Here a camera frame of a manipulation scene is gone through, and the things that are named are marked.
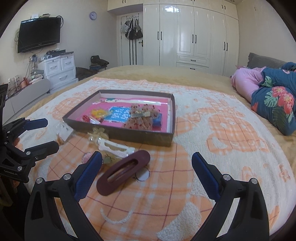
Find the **pink fuzzy hair clip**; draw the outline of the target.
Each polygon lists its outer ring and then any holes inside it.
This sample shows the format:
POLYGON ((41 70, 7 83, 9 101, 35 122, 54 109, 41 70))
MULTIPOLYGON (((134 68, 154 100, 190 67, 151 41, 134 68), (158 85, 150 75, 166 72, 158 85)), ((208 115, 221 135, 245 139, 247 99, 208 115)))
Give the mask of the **pink fuzzy hair clip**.
POLYGON ((91 158, 92 156, 92 153, 88 152, 88 153, 85 153, 82 157, 82 163, 85 164, 88 162, 88 160, 91 158))

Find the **clear yellowish flower clip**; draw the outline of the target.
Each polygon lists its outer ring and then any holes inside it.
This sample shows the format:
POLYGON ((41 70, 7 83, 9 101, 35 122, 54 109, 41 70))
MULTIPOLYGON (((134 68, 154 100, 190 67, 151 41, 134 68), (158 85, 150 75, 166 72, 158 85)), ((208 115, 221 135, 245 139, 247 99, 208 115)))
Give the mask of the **clear yellowish flower clip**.
POLYGON ((96 142, 99 138, 109 140, 109 135, 105 132, 104 128, 93 128, 91 132, 87 133, 89 140, 96 142))

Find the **yellow hair ties bag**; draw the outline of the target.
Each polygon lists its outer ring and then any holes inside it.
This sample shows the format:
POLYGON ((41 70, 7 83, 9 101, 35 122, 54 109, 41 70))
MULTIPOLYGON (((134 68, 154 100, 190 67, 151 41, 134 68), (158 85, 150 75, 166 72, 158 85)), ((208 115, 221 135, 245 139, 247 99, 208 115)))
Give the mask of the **yellow hair ties bag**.
POLYGON ((90 114, 91 114, 91 116, 93 118, 95 118, 96 120, 100 121, 100 120, 103 120, 106 117, 110 116, 111 115, 111 112, 109 110, 99 108, 99 109, 93 109, 90 112, 90 114))

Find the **white claw hair clip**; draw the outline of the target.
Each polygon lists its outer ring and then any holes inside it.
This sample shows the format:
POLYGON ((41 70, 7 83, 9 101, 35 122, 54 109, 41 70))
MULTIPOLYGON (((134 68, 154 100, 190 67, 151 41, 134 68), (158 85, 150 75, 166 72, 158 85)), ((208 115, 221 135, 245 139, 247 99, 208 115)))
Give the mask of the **white claw hair clip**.
POLYGON ((98 144, 99 150, 110 152, 122 159, 135 152, 134 147, 128 147, 125 145, 117 144, 103 138, 98 138, 95 142, 96 144, 98 144))

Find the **maroon oval hair clip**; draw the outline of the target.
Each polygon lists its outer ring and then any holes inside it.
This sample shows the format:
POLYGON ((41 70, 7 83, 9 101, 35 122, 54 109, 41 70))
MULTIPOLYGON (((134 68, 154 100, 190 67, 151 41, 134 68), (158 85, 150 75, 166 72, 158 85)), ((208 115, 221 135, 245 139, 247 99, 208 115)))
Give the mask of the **maroon oval hair clip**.
POLYGON ((121 184, 150 162, 148 151, 139 150, 112 165, 98 180, 97 191, 102 196, 112 194, 121 184))

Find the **sheer dotted bow clip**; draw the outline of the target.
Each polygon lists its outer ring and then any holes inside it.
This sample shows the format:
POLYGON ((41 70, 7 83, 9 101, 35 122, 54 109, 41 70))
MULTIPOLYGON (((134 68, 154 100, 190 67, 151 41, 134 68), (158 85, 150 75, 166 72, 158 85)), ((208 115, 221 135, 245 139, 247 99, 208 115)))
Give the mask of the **sheer dotted bow clip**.
POLYGON ((129 110, 129 118, 122 128, 141 131, 152 131, 154 121, 161 116, 155 105, 139 104, 132 105, 129 110))

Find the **blue square hair clip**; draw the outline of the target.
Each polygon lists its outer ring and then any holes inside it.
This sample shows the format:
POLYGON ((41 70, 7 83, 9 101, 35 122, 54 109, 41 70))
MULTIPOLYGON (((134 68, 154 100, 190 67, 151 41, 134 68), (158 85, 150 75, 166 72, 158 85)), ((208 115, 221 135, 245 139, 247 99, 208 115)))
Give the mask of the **blue square hair clip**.
POLYGON ((162 114, 159 113, 155 118, 152 119, 152 126, 158 128, 162 126, 162 114))

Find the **white plastic drawer cabinet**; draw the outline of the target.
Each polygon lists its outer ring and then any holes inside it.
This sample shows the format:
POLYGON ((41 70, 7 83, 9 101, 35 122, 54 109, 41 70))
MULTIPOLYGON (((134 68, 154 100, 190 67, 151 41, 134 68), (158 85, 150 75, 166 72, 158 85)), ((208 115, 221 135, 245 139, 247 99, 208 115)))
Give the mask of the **white plastic drawer cabinet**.
POLYGON ((50 93, 78 82, 73 52, 45 59, 38 64, 38 69, 43 70, 44 78, 50 81, 50 93))

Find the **dark bag on floor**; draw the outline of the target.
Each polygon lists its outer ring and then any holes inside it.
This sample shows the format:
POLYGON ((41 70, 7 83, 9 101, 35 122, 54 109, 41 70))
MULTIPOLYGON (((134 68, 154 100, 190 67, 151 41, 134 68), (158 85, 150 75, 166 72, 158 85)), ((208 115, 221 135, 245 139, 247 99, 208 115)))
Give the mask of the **dark bag on floor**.
POLYGON ((85 78, 88 78, 92 75, 97 74, 96 70, 91 70, 91 69, 86 69, 86 68, 82 68, 82 67, 76 67, 76 78, 78 78, 78 80, 83 80, 85 78))

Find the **dark clothes pile on stool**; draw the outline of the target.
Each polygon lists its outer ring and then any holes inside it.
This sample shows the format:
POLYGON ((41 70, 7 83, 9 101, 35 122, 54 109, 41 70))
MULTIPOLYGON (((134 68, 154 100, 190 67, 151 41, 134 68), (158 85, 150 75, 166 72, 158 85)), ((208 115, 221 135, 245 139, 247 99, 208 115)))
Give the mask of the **dark clothes pile on stool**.
POLYGON ((89 66, 90 70, 95 70, 99 72, 100 70, 106 70, 107 66, 109 65, 109 62, 101 59, 99 55, 91 56, 90 58, 91 64, 89 66))

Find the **orange white patterned blanket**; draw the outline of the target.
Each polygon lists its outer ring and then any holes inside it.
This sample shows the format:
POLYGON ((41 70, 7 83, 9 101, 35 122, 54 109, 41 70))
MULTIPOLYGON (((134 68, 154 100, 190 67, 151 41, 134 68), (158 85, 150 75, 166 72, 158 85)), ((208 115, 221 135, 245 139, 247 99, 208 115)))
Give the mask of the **orange white patterned blanket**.
POLYGON ((171 93, 176 128, 170 147, 134 143, 149 164, 102 196, 92 185, 80 205, 105 240, 189 240, 210 213, 210 200, 191 164, 200 152, 208 163, 236 180, 256 178, 262 189, 270 232, 276 232, 295 206, 295 178, 283 150, 259 117, 236 97, 198 87, 145 80, 92 78, 30 114, 48 125, 21 135, 22 150, 56 139, 62 117, 98 90, 171 93))

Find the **blue floral quilt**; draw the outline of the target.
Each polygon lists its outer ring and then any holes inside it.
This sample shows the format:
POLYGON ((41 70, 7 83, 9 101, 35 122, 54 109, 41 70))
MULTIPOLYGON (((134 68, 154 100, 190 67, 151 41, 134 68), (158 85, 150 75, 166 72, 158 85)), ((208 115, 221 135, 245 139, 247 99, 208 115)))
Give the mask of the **blue floral quilt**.
POLYGON ((295 132, 295 63, 264 68, 259 89, 251 96, 251 109, 267 119, 283 135, 295 132))

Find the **brown cardboard tray box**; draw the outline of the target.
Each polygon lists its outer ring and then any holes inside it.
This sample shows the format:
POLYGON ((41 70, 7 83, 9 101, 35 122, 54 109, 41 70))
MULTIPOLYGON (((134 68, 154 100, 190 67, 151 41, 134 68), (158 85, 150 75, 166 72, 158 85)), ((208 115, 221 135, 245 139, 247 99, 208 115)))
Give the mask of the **brown cardboard tray box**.
POLYGON ((139 90, 99 90, 63 116, 78 132, 103 128, 110 139, 169 147, 175 123, 171 93, 139 90))

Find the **white room door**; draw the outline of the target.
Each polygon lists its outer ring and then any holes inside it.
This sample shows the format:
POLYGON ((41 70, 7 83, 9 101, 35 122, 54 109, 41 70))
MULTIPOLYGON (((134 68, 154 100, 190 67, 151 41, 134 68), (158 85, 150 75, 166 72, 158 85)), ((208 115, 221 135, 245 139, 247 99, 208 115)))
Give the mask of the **white room door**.
POLYGON ((143 38, 137 40, 129 40, 125 33, 121 32, 121 27, 127 20, 139 21, 140 27, 143 29, 143 14, 142 12, 131 13, 127 15, 117 16, 116 33, 117 33, 117 62, 118 66, 126 65, 143 65, 143 38))

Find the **tan bed cover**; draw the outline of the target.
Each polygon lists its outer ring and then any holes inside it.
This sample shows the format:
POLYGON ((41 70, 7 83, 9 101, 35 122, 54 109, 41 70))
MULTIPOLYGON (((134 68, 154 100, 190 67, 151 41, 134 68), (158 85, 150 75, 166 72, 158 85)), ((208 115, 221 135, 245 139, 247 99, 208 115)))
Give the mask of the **tan bed cover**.
POLYGON ((21 117, 28 117, 37 109, 44 106, 47 102, 59 96, 74 87, 77 87, 85 82, 88 82, 94 77, 109 78, 109 79, 127 79, 132 81, 146 80, 148 82, 157 82, 164 84, 182 85, 190 87, 201 87, 209 90, 223 92, 225 94, 235 96, 247 108, 250 108, 250 103, 240 96, 231 85, 230 79, 226 76, 203 73, 200 71, 189 71, 177 67, 161 67, 161 66, 120 66, 114 67, 98 74, 92 75, 76 84, 70 85, 59 92, 51 94, 50 96, 38 101, 33 107, 20 114, 21 117))

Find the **bags hanging on door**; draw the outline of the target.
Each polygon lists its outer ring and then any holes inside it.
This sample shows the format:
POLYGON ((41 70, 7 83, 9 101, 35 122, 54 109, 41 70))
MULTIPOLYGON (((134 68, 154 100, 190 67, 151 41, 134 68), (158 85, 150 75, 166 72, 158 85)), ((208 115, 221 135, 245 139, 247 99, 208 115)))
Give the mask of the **bags hanging on door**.
POLYGON ((138 19, 127 19, 121 26, 120 32, 125 35, 128 40, 138 40, 143 38, 142 28, 138 19))

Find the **white built-in wardrobe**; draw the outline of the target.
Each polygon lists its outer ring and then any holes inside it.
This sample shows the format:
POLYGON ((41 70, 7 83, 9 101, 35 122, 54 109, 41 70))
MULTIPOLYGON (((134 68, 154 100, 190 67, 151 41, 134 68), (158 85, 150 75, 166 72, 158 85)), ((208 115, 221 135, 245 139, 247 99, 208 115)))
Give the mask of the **white built-in wardrobe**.
POLYGON ((237 1, 108 1, 116 16, 142 12, 146 66, 231 76, 238 63, 237 1))

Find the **black wall television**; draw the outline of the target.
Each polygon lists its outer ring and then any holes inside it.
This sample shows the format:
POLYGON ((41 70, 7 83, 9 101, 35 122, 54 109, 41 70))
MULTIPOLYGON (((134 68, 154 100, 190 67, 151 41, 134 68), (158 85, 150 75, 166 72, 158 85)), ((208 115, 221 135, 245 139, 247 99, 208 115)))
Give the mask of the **black wall television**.
POLYGON ((21 21, 18 53, 55 45, 60 42, 61 18, 48 17, 21 21))

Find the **purple wall clock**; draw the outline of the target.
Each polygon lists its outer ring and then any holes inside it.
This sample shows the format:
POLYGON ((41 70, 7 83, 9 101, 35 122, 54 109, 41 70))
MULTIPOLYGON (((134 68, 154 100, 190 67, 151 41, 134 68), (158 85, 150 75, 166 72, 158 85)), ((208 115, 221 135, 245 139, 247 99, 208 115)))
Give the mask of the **purple wall clock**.
POLYGON ((92 11, 90 14, 89 14, 89 18, 93 21, 95 21, 97 19, 97 13, 95 11, 92 11))

